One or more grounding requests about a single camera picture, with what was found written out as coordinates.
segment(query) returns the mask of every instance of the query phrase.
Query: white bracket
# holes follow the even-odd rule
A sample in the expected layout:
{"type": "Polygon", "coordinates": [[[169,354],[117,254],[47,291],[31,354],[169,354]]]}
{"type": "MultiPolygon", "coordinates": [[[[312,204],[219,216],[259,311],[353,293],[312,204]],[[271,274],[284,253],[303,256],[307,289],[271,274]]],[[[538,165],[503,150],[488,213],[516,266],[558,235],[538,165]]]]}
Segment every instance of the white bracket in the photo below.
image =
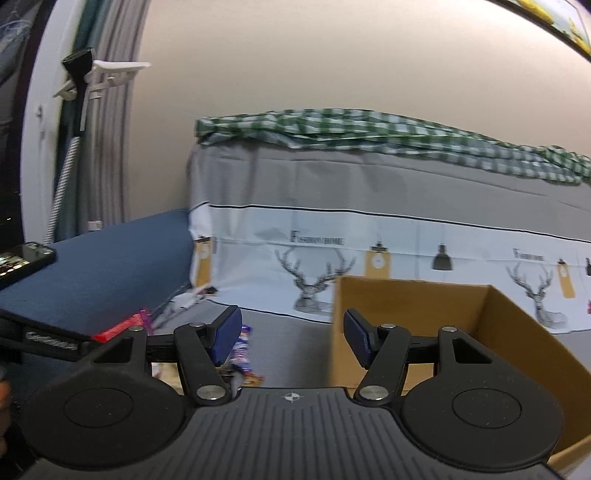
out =
{"type": "MultiPolygon", "coordinates": [[[[152,64],[147,61],[102,61],[95,60],[92,63],[92,70],[86,74],[85,80],[88,82],[88,99],[93,100],[100,98],[100,91],[111,87],[118,87],[124,85],[130,80],[133,80],[140,70],[151,67],[152,64]],[[104,82],[95,83],[100,75],[106,74],[107,78],[104,82]]],[[[74,82],[68,80],[60,89],[53,95],[53,97],[62,97],[66,102],[70,102],[76,98],[77,92],[74,82]]]]}

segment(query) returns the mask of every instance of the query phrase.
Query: metal screw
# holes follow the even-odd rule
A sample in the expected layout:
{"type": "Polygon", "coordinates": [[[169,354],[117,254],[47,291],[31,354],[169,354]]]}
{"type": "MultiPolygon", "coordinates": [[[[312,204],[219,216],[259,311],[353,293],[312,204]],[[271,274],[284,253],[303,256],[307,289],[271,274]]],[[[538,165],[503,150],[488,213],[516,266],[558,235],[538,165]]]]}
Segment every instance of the metal screw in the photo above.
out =
{"type": "Polygon", "coordinates": [[[204,385],[197,389],[197,396],[202,400],[219,400],[226,394],[226,390],[219,385],[204,385]]]}
{"type": "Polygon", "coordinates": [[[359,395],[365,400],[378,401],[388,396],[388,390],[380,385],[367,385],[359,390],[359,395]]]}

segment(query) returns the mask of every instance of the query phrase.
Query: beige wall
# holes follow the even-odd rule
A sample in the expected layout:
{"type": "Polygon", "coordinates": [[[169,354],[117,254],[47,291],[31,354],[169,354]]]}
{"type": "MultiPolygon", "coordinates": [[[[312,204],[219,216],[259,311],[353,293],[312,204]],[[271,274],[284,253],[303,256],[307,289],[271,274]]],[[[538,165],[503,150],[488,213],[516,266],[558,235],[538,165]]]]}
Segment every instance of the beige wall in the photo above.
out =
{"type": "Polygon", "coordinates": [[[131,219],[186,206],[204,115],[365,108],[591,155],[591,62],[486,0],[152,0],[139,59],[131,219]]]}

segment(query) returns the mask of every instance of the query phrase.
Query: green checkered cloth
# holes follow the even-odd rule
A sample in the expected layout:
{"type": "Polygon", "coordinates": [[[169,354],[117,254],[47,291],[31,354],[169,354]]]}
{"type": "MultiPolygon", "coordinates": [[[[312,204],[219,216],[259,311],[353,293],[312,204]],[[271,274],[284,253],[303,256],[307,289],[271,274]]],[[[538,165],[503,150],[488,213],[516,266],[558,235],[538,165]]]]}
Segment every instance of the green checkered cloth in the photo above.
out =
{"type": "Polygon", "coordinates": [[[502,142],[446,125],[369,110],[303,109],[204,117],[199,143],[253,138],[295,149],[362,150],[560,183],[589,183],[591,160],[564,148],[502,142]]]}

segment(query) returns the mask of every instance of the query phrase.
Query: red snack package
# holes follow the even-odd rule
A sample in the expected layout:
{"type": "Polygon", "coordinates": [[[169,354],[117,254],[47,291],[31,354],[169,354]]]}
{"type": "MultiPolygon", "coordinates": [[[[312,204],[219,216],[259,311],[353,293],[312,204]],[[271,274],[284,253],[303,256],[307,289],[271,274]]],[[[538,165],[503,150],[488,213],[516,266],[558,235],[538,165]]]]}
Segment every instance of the red snack package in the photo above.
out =
{"type": "Polygon", "coordinates": [[[134,313],[131,317],[123,320],[123,322],[118,323],[114,327],[93,335],[92,338],[97,342],[105,343],[111,340],[114,336],[119,335],[121,332],[123,332],[123,330],[135,325],[141,325],[148,330],[149,335],[153,334],[150,314],[146,309],[141,309],[138,313],[134,313]]]}

